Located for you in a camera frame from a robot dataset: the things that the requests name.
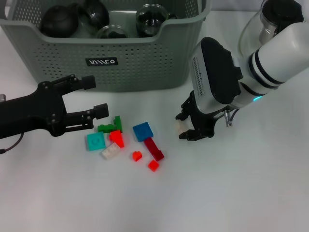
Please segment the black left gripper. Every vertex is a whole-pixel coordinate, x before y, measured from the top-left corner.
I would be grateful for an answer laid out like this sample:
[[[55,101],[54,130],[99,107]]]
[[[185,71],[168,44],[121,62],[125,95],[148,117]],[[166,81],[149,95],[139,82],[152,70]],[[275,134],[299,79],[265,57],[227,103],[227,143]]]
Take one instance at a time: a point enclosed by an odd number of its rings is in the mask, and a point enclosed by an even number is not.
[[[93,119],[109,116],[108,105],[104,103],[90,110],[66,114],[62,95],[95,87],[93,75],[78,79],[70,74],[53,82],[39,83],[30,95],[1,102],[0,136],[10,137],[42,129],[58,137],[65,132],[93,129]]]

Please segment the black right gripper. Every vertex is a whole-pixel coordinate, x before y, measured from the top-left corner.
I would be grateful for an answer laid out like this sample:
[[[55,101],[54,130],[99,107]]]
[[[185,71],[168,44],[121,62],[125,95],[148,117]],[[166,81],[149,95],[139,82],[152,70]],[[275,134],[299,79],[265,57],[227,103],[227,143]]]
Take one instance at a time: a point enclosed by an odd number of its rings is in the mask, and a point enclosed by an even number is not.
[[[211,114],[204,114],[195,107],[194,91],[181,105],[181,112],[176,115],[176,120],[184,121],[190,116],[194,129],[182,132],[178,137],[188,141],[198,141],[203,138],[212,138],[217,120]]]

